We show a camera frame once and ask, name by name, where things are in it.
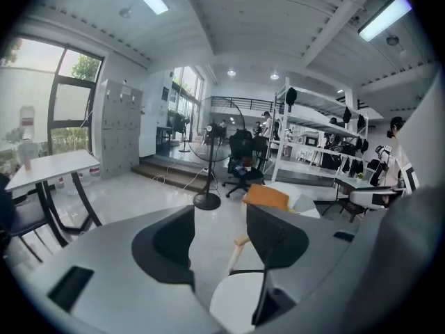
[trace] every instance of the stair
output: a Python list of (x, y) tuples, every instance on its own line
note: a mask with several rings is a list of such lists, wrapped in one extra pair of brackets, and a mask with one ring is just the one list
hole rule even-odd
[[(196, 174), (202, 170), (200, 167), (186, 166), (183, 164), (175, 164), (173, 161), (165, 161), (150, 157), (143, 159), (141, 164), (131, 167), (134, 173), (144, 177), (153, 179), (158, 175), (165, 175), (165, 184), (184, 188), (190, 181), (195, 178)], [(163, 183), (163, 177), (159, 178), (159, 182)], [(187, 190), (200, 193), (203, 191), (207, 183), (207, 173), (204, 171), (199, 174), (193, 182), (187, 186)]]

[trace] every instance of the railing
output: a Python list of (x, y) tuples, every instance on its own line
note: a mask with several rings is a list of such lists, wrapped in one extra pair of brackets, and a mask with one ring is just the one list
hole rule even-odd
[(258, 111), (273, 111), (273, 102), (258, 99), (245, 99), (242, 97), (211, 97), (211, 105), (222, 108), (250, 109)]

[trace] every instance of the fan base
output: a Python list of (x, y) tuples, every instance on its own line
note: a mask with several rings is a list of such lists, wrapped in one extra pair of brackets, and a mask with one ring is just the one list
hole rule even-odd
[(213, 193), (199, 193), (193, 197), (193, 204), (198, 209), (214, 210), (221, 205), (221, 199)]

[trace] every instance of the metal shelving unit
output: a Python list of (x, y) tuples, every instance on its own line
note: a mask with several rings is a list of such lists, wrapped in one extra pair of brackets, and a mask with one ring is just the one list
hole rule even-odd
[[(291, 85), (289, 82), (289, 78), (286, 78), (285, 85), (280, 89), (280, 91), (275, 96), (274, 109), (273, 109), (273, 123), (276, 120), (280, 120), (280, 122), (282, 123), (282, 130), (280, 133), (280, 141), (272, 140), (272, 133), (270, 135), (267, 158), (269, 158), (270, 156), (270, 147), (272, 144), (279, 145), (278, 153), (276, 160), (274, 160), (267, 169), (266, 165), (264, 167), (265, 168), (264, 172), (267, 172), (271, 167), (275, 166), (273, 170), (272, 182), (275, 181), (279, 169), (288, 170), (296, 173), (304, 173), (308, 175), (317, 175), (319, 177), (335, 178), (340, 173), (341, 169), (343, 168), (348, 158), (364, 162), (364, 155), (362, 155), (362, 157), (360, 158), (331, 150), (325, 150), (323, 148), (318, 148), (310, 145), (302, 145), (300, 143), (289, 143), (284, 140), (288, 124), (295, 124), (302, 127), (314, 129), (316, 131), (339, 135), (344, 138), (348, 138), (349, 141), (353, 141), (354, 139), (358, 139), (359, 137), (363, 137), (364, 139), (367, 139), (368, 137), (368, 118), (365, 118), (366, 125), (362, 130), (359, 130), (358, 132), (353, 132), (348, 129), (349, 125), (347, 125), (346, 128), (342, 128), (336, 125), (332, 125), (328, 122), (311, 119), (301, 115), (296, 116), (293, 115), (292, 113), (289, 113), (289, 108), (284, 102), (287, 91), (289, 90), (290, 87)], [(295, 86), (292, 86), (292, 88), (294, 88), (298, 92), (298, 97), (295, 105), (292, 107), (292, 110), (295, 110), (295, 108), (298, 108), (298, 106), (306, 106), (307, 108), (311, 108), (315, 111), (318, 111), (319, 113), (327, 117), (330, 116), (334, 116), (337, 118), (343, 117), (346, 105), (332, 99), (331, 97), (322, 95), (320, 93), (315, 93), (310, 90), (298, 88)], [(360, 115), (359, 112), (349, 107), (348, 109), (351, 112), (351, 120), (357, 120)], [(312, 157), (310, 165), (298, 163), (296, 161), (283, 160), (282, 152), (283, 152), (283, 147), (285, 145), (293, 145), (302, 149), (308, 149), (313, 151), (314, 156)], [(316, 158), (315, 152), (317, 153), (320, 152), (321, 154), (326, 153), (326, 154), (334, 154), (340, 156), (342, 160), (341, 166), (337, 170), (329, 170), (326, 168), (313, 166), (312, 164), (314, 163), (314, 159)], [(370, 171), (373, 172), (373, 170), (371, 170), (370, 168), (364, 167), (365, 173)]]

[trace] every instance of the sky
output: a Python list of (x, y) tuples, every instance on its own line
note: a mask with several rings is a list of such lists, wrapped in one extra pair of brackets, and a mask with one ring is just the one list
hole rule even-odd
[[(14, 63), (9, 62), (8, 65), (10, 67), (32, 68), (35, 70), (55, 72), (62, 52), (62, 47), (22, 39), (21, 48), (15, 51), (17, 60)], [(70, 77), (71, 69), (73, 65), (77, 63), (79, 55), (77, 52), (67, 51), (59, 75)]]

